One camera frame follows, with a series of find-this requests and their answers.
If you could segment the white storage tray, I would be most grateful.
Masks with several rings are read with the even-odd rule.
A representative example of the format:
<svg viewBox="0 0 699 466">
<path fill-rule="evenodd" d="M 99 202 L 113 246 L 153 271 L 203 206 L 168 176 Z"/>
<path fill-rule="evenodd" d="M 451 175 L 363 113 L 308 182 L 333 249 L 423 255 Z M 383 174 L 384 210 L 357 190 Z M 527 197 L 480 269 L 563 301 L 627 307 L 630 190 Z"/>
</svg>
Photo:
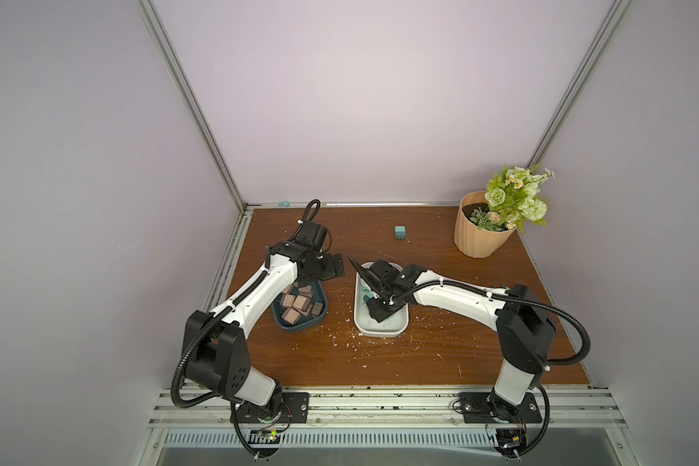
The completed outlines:
<svg viewBox="0 0 699 466">
<path fill-rule="evenodd" d="M 363 303 L 363 296 L 376 296 L 376 294 L 370 289 L 369 285 L 363 281 L 359 273 L 356 273 L 355 279 L 353 321 L 360 333 L 374 338 L 394 338 L 401 335 L 409 325 L 409 305 L 405 305 L 401 310 L 384 322 L 375 322 L 369 316 L 368 309 L 365 303 Z"/>
</svg>

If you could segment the dark teal storage tray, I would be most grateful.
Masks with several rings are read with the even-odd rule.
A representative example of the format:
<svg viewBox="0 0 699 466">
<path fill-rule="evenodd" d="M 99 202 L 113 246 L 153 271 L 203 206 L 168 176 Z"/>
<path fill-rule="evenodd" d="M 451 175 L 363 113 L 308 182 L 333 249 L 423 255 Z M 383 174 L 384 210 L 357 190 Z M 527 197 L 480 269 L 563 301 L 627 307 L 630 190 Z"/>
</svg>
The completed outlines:
<svg viewBox="0 0 699 466">
<path fill-rule="evenodd" d="M 319 281 L 288 285 L 271 303 L 274 320 L 282 330 L 297 333 L 319 325 L 327 315 L 327 298 Z"/>
</svg>

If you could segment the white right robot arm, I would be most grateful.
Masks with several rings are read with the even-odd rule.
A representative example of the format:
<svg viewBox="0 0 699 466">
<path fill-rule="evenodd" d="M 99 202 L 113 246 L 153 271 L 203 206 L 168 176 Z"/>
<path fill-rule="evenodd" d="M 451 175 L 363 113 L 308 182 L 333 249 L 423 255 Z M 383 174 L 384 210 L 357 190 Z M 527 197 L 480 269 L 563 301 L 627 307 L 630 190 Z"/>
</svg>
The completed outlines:
<svg viewBox="0 0 699 466">
<path fill-rule="evenodd" d="M 353 266 L 373 293 L 367 306 L 377 322 L 407 305 L 419 305 L 470 318 L 495 331 L 503 362 L 493 389 L 476 411 L 499 423 L 513 423 L 521 411 L 529 409 L 525 396 L 548 365 L 556 325 L 527 287 L 475 287 L 417 265 L 397 270 L 382 260 L 369 267 Z"/>
</svg>

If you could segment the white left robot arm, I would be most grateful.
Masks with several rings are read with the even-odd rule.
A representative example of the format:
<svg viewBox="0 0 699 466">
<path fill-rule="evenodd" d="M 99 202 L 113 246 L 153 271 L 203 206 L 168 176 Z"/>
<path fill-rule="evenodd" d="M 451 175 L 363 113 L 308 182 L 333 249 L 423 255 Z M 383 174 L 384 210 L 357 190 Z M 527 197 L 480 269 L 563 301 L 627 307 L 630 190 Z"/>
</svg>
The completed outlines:
<svg viewBox="0 0 699 466">
<path fill-rule="evenodd" d="M 254 326 L 288 285 L 312 285 L 345 275 L 341 254 L 281 242 L 267 248 L 263 264 L 240 289 L 210 312 L 186 322 L 181 358 L 170 388 L 182 409 L 213 398 L 272 409 L 279 384 L 252 366 L 248 339 Z"/>
</svg>

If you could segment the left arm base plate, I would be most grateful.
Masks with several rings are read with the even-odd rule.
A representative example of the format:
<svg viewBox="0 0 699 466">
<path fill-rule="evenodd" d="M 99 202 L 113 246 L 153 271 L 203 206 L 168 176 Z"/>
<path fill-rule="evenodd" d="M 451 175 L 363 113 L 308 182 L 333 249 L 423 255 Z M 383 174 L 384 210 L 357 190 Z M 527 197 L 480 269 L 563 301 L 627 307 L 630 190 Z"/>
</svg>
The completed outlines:
<svg viewBox="0 0 699 466">
<path fill-rule="evenodd" d="M 264 406 L 244 402 L 235 417 L 238 423 L 306 423 L 310 399 L 308 392 L 278 391 Z"/>
</svg>

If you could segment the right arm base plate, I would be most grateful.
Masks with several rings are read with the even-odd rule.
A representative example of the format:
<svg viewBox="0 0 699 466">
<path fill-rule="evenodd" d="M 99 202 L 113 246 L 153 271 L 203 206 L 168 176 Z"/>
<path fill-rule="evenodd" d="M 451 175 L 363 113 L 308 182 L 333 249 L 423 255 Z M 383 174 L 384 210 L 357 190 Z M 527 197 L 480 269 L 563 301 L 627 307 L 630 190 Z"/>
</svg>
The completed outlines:
<svg viewBox="0 0 699 466">
<path fill-rule="evenodd" d="M 466 423 L 541 423 L 543 416 L 532 393 L 518 405 L 510 404 L 494 392 L 460 392 L 452 409 L 462 415 Z"/>
</svg>

